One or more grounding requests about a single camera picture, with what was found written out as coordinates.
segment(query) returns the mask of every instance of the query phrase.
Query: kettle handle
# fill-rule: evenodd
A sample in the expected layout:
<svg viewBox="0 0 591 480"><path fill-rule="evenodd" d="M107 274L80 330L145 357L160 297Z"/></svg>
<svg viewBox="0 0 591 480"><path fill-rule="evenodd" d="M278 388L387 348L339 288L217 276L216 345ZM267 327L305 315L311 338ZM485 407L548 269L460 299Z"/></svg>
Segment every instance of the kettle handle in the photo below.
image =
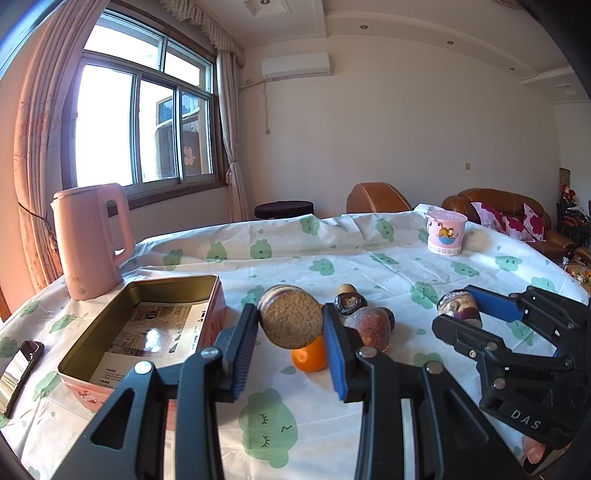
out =
<svg viewBox="0 0 591 480"><path fill-rule="evenodd" d="M131 233L131 227L129 225L129 204L127 203L127 195L125 194L123 187L118 183L101 185L99 189L99 201L106 206L107 202L110 200L113 200L117 205L117 217L119 219L121 233L123 234L123 251L116 254L113 258L115 265L119 266L133 256L135 251L135 239Z"/></svg>

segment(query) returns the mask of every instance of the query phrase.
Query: blue gripper pad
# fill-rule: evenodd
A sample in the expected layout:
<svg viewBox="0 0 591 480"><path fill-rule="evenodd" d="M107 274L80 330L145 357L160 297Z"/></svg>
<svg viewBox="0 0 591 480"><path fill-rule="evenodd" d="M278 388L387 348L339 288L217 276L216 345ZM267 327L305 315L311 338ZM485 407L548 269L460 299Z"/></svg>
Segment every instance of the blue gripper pad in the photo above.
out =
<svg viewBox="0 0 591 480"><path fill-rule="evenodd" d="M523 319L523 312L517 308L515 302L510 298L473 285L468 285L465 290L474 297L478 309L482 313L508 323Z"/></svg>
<svg viewBox="0 0 591 480"><path fill-rule="evenodd" d="M229 392L234 400L238 399L246 385L259 317L258 309L251 303L246 304L236 326L222 330L215 342L224 351L224 372L231 378Z"/></svg>
<svg viewBox="0 0 591 480"><path fill-rule="evenodd" d="M330 314L330 308L335 311L335 315ZM324 325L322 335L324 339L324 349L329 363L330 377L333 382L333 388L339 395L339 400L344 401L347 396L348 386L345 377L345 357L343 356L342 346L343 335L339 335L337 329L344 334L344 328L340 325L336 309L332 304L326 304L323 308Z"/></svg>

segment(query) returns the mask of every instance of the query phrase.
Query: pink electric kettle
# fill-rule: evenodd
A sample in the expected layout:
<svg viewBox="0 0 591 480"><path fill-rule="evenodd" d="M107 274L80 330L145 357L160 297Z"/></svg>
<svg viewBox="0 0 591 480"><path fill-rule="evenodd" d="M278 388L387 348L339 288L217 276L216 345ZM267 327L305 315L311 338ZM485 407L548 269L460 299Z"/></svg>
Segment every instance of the pink electric kettle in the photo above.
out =
<svg viewBox="0 0 591 480"><path fill-rule="evenodd" d="M129 226L129 205L121 185L95 185L57 192L53 197L57 245L70 296L94 299L122 280L119 265L134 254L135 241ZM124 250L115 254L107 202L119 212Z"/></svg>

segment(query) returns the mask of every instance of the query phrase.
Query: smartphone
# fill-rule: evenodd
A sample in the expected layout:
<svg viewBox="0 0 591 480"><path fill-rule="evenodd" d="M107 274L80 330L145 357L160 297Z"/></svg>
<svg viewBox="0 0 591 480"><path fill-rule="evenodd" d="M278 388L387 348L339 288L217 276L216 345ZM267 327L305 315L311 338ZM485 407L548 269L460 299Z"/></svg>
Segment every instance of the smartphone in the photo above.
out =
<svg viewBox="0 0 591 480"><path fill-rule="evenodd" d="M5 417L10 418L18 394L21 392L28 374L31 373L33 366L39 360L43 349L44 345L41 342L25 340L2 374L0 378L0 413Z"/></svg>

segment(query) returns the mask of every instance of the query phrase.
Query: ceiling light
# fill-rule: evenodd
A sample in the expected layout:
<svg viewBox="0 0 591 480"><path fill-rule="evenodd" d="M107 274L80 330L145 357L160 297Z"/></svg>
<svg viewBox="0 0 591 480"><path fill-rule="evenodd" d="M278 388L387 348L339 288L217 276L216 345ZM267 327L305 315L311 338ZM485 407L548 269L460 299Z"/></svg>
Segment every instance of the ceiling light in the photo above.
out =
<svg viewBox="0 0 591 480"><path fill-rule="evenodd" d="M523 9L521 4L519 2L517 2L517 0L495 0L495 2L498 4L501 4L501 5L505 5L506 7L509 7L509 8L515 8L516 10Z"/></svg>

